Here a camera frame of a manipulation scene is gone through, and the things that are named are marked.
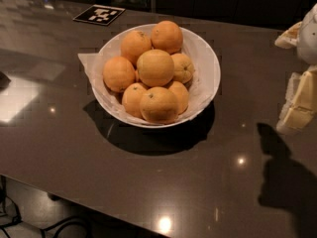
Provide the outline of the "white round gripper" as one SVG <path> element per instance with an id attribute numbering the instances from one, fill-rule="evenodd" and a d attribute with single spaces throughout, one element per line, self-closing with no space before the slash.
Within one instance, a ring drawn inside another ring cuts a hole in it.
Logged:
<path id="1" fill-rule="evenodd" d="M 308 64 L 317 64 L 317 4 L 298 22 L 274 41 L 283 49 L 295 48 Z M 302 131 L 317 114 L 317 66 L 309 66 L 302 74 L 294 72 L 287 84 L 285 103 L 276 130 L 284 135 Z"/>

